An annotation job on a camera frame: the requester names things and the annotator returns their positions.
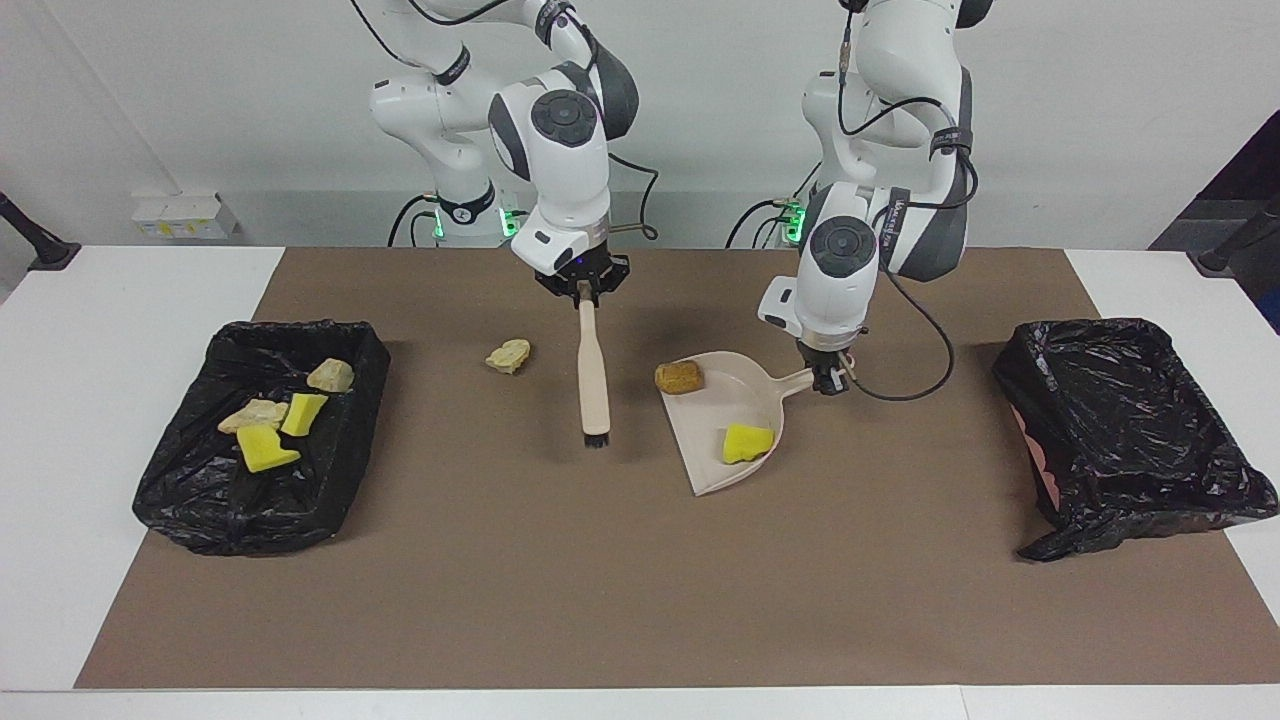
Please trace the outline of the beige plastic dustpan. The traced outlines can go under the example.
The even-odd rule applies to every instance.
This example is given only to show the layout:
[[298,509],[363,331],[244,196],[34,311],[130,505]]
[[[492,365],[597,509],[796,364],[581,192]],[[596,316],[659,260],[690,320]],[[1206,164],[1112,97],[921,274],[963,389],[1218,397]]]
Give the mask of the beige plastic dustpan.
[[[692,495],[701,497],[745,480],[764,465],[783,434],[786,398],[812,389],[813,377],[808,368],[772,377],[753,359],[727,351],[682,360],[700,364],[705,387],[680,396],[660,392],[660,397]],[[721,446],[731,423],[769,427],[776,433],[773,450],[754,462],[723,464]]]

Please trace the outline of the white wall socket box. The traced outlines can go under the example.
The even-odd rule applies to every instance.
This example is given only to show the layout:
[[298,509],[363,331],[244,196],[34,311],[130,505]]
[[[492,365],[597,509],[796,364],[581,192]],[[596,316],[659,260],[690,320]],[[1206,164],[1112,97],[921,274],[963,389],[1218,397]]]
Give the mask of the white wall socket box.
[[151,240],[229,241],[241,232],[241,222],[218,193],[137,197],[131,219]]

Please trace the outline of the beige hand brush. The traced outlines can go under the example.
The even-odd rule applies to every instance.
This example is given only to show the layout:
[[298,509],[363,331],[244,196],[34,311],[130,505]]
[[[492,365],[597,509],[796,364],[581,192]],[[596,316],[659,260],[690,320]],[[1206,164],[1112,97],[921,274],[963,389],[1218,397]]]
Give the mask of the beige hand brush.
[[595,295],[588,281],[577,283],[579,328],[577,351],[579,406],[588,448],[604,448],[609,443],[611,406],[605,363],[596,333]]

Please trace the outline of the large yellow sponge piece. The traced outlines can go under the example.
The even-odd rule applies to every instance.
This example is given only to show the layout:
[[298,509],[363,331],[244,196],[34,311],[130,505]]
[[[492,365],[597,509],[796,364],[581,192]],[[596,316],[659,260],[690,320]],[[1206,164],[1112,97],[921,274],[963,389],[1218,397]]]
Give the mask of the large yellow sponge piece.
[[248,425],[236,430],[244,465],[250,473],[262,473],[298,462],[301,452],[285,448],[271,425]]

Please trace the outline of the brown table mat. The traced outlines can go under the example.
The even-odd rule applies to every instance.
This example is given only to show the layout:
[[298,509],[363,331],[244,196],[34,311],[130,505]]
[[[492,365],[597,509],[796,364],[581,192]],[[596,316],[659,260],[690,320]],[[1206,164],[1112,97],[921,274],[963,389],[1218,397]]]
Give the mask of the brown table mat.
[[[959,350],[913,404],[805,392],[746,480],[692,496],[653,372],[800,368],[756,304],[795,252],[635,251],[604,301],[611,445],[579,429],[572,307],[503,252],[292,249],[256,313],[390,351],[347,521],[276,559],[147,534],[79,688],[585,688],[1280,682],[1280,628],[1221,532],[1057,562],[989,368],[1096,314],[1060,251],[979,249],[915,288]],[[507,340],[531,357],[485,365]]]

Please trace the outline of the black bag lined pink bin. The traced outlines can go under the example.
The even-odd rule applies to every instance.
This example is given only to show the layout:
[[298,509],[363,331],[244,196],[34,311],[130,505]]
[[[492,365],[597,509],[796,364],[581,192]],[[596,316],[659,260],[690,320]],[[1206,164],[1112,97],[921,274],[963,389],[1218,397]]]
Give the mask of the black bag lined pink bin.
[[1153,322],[1024,323],[992,373],[1051,525],[1020,559],[1052,562],[1280,516],[1280,492]]

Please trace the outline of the black stand leg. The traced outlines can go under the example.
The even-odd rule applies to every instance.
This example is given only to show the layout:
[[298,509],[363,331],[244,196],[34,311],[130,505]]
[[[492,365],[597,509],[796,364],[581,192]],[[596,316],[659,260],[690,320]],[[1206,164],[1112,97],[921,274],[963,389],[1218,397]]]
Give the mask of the black stand leg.
[[64,241],[32,220],[3,191],[0,191],[0,217],[35,250],[35,260],[29,264],[31,272],[60,272],[82,250],[81,243]]
[[1222,242],[1202,252],[1188,251],[1187,258],[1204,278],[1233,279],[1230,261],[1239,252],[1280,237],[1280,192],[1276,192],[1244,225]]

